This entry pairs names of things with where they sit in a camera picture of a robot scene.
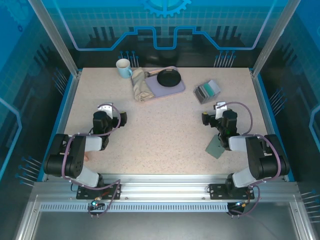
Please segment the clear acrylic card box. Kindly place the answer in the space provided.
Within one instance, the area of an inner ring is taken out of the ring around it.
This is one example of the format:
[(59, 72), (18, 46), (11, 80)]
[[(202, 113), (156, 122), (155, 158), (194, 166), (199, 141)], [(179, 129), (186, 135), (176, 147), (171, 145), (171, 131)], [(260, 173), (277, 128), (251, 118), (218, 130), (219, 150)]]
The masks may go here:
[(202, 84), (200, 84), (200, 85), (198, 85), (198, 86), (203, 86), (205, 83), (208, 83), (208, 82), (212, 82), (212, 84), (213, 84), (213, 87), (214, 87), (214, 90), (215, 90), (215, 95), (213, 95), (212, 97), (210, 97), (209, 95), (208, 95), (208, 93), (206, 92), (206, 90), (205, 90), (205, 93), (206, 93), (206, 99), (204, 99), (204, 101), (202, 101), (202, 103), (200, 103), (199, 101), (199, 103), (201, 104), (201, 105), (203, 105), (203, 104), (206, 104), (206, 103), (209, 103), (209, 102), (212, 102), (213, 100), (215, 100), (216, 98), (217, 98), (217, 96), (220, 94), (220, 92), (221, 92), (221, 88), (218, 86), (218, 84), (212, 79), (212, 80), (209, 80), (209, 81), (207, 81), (207, 82), (204, 82), (204, 83), (202, 83)]

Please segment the beige cloth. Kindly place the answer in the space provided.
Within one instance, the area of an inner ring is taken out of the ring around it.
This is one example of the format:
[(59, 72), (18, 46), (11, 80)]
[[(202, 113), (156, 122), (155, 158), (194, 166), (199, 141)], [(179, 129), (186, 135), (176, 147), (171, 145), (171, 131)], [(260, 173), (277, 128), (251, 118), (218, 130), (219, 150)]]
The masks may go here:
[(136, 101), (145, 102), (155, 97), (145, 81), (145, 72), (141, 67), (132, 72), (131, 82)]

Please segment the lavender tray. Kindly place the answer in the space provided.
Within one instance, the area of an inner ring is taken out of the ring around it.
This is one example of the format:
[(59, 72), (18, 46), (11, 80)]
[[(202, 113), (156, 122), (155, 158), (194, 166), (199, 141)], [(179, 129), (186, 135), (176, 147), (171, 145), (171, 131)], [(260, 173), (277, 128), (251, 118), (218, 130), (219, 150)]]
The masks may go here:
[[(174, 69), (174, 70), (178, 71), (178, 69), (175, 66), (169, 66), (169, 67), (164, 67), (164, 68), (156, 68), (156, 69), (152, 69), (152, 70), (145, 70), (145, 69), (142, 69), (142, 70), (144, 72), (151, 72), (151, 71), (162, 71), (162, 70), (165, 70), (165, 69)], [(161, 98), (161, 97), (165, 97), (165, 96), (181, 93), (181, 92), (183, 92), (185, 90), (185, 84), (184, 84), (184, 82), (182, 80), (182, 77), (181, 77), (180, 83), (178, 85), (174, 86), (174, 87), (164, 87), (164, 86), (160, 85), (158, 83), (158, 81), (157, 81), (157, 75), (153, 75), (151, 77), (145, 78), (145, 82), (146, 82), (146, 84), (148, 85), (148, 87), (150, 88), (150, 90), (152, 91), (152, 93), (155, 96), (152, 99)]]

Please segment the light blue mug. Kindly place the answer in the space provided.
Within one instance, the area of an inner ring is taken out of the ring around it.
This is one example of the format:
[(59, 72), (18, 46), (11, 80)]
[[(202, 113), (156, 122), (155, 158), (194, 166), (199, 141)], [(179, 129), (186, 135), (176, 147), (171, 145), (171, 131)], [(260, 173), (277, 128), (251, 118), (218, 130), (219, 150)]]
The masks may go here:
[(116, 62), (116, 68), (120, 76), (124, 79), (131, 78), (133, 71), (131, 69), (131, 62), (126, 58), (121, 58)]

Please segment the black round pan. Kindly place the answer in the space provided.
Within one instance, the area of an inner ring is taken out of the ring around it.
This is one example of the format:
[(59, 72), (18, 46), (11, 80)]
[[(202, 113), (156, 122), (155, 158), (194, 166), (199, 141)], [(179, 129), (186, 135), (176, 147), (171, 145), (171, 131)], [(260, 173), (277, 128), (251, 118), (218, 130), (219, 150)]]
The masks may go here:
[(175, 69), (164, 69), (157, 74), (156, 78), (163, 87), (175, 87), (181, 82), (181, 75)]

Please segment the small connector board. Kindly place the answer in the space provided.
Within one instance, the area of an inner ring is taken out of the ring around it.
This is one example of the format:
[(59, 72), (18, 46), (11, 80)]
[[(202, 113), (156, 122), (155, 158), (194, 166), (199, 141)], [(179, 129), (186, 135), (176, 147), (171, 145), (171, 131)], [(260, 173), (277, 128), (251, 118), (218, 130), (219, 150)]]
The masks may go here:
[(101, 199), (100, 198), (95, 198), (91, 204), (88, 206), (89, 211), (94, 211), (102, 208), (104, 206), (103, 203), (100, 203)]
[(235, 210), (238, 208), (244, 209), (248, 204), (250, 203), (250, 200), (243, 200), (243, 201), (239, 201), (239, 202), (231, 202), (228, 203), (227, 207), (228, 210)]

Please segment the grey metal shelf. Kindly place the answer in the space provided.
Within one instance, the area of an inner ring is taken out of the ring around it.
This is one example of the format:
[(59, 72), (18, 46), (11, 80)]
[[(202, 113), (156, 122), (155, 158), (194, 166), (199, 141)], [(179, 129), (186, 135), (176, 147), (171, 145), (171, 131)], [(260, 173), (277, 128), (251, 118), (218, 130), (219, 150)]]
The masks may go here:
[(42, 212), (32, 240), (298, 240), (285, 207), (251, 216), (225, 213)]

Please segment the aluminium side rail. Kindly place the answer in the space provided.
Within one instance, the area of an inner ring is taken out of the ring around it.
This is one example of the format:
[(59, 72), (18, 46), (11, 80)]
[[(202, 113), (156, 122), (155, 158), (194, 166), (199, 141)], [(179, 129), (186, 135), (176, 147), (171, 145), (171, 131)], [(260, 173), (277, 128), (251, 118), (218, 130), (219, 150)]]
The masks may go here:
[(81, 78), (81, 74), (82, 74), (82, 68), (78, 69), (78, 76), (74, 77), (72, 75), (70, 75), (69, 79), (68, 79), (68, 83), (66, 86), (66, 89), (64, 91), (64, 95), (62, 97), (62, 101), (56, 116), (56, 120), (52, 129), (52, 133), (47, 145), (47, 149), (45, 151), (44, 154), (44, 158), (43, 158), (43, 162), (42, 162), (42, 166), (40, 168), (40, 172), (38, 174), (37, 177), (37, 181), (38, 182), (43, 182), (47, 179), (46, 174), (44, 173), (43, 170), (43, 166), (46, 160), (46, 157), (49, 154), (49, 150), (50, 147), (53, 143), (54, 137), (56, 134), (60, 134), (60, 133), (64, 133), (65, 129), (66, 129), (66, 125), (68, 122), (68, 118), (71, 112), (71, 108), (72, 108), (72, 104), (76, 95), (76, 91), (77, 91), (77, 87), (79, 84), (79, 80)]
[(266, 127), (266, 131), (268, 134), (275, 134), (278, 137), (280, 145), (282, 146), (282, 149), (286, 155), (287, 153), (276, 123), (275, 115), (272, 111), (272, 107), (263, 80), (260, 74), (254, 76), (252, 68), (249, 68), (249, 71), (252, 78), (255, 93), (258, 99), (263, 121)]

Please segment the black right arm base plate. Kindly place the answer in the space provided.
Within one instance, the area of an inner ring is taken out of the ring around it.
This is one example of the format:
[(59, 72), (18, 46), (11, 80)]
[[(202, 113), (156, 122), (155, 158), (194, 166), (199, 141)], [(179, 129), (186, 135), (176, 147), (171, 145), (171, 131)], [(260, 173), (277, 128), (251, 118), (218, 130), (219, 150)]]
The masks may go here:
[(227, 184), (212, 183), (208, 186), (211, 200), (254, 200), (255, 194), (248, 187), (237, 188)]

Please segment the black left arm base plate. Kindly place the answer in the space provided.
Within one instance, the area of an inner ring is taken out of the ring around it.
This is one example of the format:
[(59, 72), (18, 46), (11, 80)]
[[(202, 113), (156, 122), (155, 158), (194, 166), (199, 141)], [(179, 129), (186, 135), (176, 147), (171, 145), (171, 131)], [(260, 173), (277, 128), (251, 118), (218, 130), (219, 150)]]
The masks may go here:
[(115, 193), (116, 187), (117, 187), (117, 184), (103, 190), (92, 190), (92, 189), (79, 186), (76, 193), (76, 199), (77, 200), (93, 200), (97, 197), (100, 197), (102, 200), (111, 200)]

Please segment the aluminium mounting rail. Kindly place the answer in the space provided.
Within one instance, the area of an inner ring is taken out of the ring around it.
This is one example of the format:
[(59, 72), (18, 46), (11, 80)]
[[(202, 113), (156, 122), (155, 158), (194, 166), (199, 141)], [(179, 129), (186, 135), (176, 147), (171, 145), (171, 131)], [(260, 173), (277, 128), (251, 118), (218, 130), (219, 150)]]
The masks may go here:
[[(209, 184), (224, 184), (226, 174), (104, 174), (106, 183), (120, 180), (121, 202), (209, 202)], [(74, 202), (76, 194), (71, 184), (58, 177), (36, 182), (30, 194), (31, 201)], [(286, 177), (263, 182), (260, 187), (261, 202), (300, 202), (296, 182)]]

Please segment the aluminium frame post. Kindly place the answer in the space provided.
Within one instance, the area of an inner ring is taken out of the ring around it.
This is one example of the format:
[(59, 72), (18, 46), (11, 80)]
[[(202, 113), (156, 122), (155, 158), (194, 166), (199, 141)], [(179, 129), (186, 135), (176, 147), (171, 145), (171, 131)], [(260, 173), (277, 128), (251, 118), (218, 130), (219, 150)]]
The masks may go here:
[(28, 0), (28, 2), (31, 5), (35, 14), (37, 15), (39, 21), (41, 22), (43, 28), (45, 29), (46, 33), (51, 39), (53, 45), (58, 51), (69, 72), (73, 77), (78, 78), (79, 70), (76, 66), (76, 63), (74, 62), (67, 46), (65, 45), (57, 27), (55, 26), (42, 0)]
[(292, 18), (293, 14), (295, 13), (300, 2), (301, 2), (301, 0), (288, 0), (286, 6), (284, 7), (284, 9), (283, 9), (278, 21), (277, 21), (277, 23), (275, 24), (269, 38), (267, 39), (262, 51), (260, 52), (254, 66), (252, 68), (251, 76), (253, 78), (258, 77), (258, 74), (262, 70), (265, 63), (267, 62), (270, 54), (272, 53), (278, 40), (282, 36), (285, 28), (287, 27), (290, 19)]

